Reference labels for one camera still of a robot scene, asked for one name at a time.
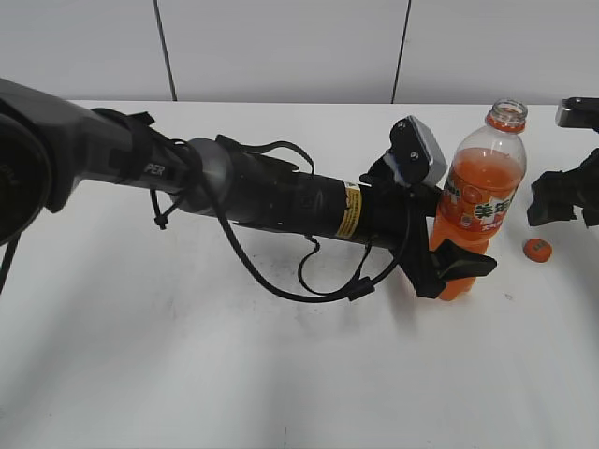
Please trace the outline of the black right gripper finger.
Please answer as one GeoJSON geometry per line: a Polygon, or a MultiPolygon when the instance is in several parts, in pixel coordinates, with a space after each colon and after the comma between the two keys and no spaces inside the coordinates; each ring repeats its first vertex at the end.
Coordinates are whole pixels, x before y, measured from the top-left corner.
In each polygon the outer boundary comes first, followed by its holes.
{"type": "Polygon", "coordinates": [[[546,171],[533,184],[534,199],[578,199],[583,170],[546,171]]]}
{"type": "Polygon", "coordinates": [[[574,206],[567,201],[558,199],[534,197],[532,204],[527,209],[528,224],[532,227],[575,221],[576,219],[574,206]]]}

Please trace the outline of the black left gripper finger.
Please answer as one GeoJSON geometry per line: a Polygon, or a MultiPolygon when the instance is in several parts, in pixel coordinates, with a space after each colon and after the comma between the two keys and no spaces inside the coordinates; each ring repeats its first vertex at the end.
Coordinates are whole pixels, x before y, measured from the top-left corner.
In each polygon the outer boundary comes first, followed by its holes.
{"type": "Polygon", "coordinates": [[[438,277],[444,282],[485,277],[497,267],[494,258],[465,250],[449,239],[431,251],[430,256],[438,277]]]}

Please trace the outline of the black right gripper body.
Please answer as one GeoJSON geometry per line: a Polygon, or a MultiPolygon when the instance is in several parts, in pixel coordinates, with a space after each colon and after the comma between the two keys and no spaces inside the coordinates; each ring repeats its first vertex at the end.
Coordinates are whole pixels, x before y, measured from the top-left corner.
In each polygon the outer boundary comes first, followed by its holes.
{"type": "Polygon", "coordinates": [[[582,211],[587,227],[598,226],[598,149],[595,148],[578,166],[575,176],[575,206],[582,211]]]}

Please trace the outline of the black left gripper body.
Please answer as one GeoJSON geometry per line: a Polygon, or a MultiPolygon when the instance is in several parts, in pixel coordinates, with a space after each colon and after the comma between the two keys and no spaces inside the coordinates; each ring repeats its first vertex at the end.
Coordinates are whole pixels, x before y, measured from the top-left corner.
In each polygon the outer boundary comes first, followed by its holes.
{"type": "Polygon", "coordinates": [[[386,248],[392,255],[373,284],[400,268],[419,297],[438,297],[446,284],[432,261],[427,219],[434,215],[441,189],[425,183],[397,183],[389,162],[388,157],[381,157],[360,176],[366,186],[359,229],[373,246],[386,248]]]}

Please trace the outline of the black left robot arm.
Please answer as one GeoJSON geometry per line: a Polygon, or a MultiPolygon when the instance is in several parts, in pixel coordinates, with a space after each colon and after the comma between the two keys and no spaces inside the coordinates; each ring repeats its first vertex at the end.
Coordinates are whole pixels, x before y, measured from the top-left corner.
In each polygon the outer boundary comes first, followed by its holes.
{"type": "Polygon", "coordinates": [[[1,242],[8,271],[23,231],[43,210],[60,211],[84,180],[165,193],[170,209],[211,216],[252,275],[257,269],[233,232],[345,240],[385,248],[421,297],[454,280],[482,277],[493,258],[445,240],[429,245],[427,221],[439,201],[446,161],[431,130],[413,116],[391,129],[390,146],[358,182],[301,171],[275,158],[289,141],[244,145],[226,136],[182,140],[153,128],[147,113],[86,109],[1,83],[1,242]]]}

